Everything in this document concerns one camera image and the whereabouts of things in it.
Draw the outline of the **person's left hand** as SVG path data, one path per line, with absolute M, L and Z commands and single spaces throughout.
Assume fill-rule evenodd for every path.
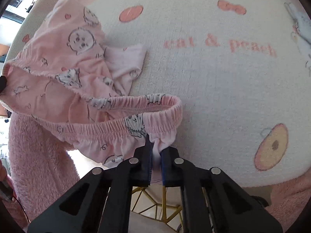
M 7 171 L 6 168 L 3 166 L 2 161 L 0 160 L 0 181 L 4 181 L 7 179 Z

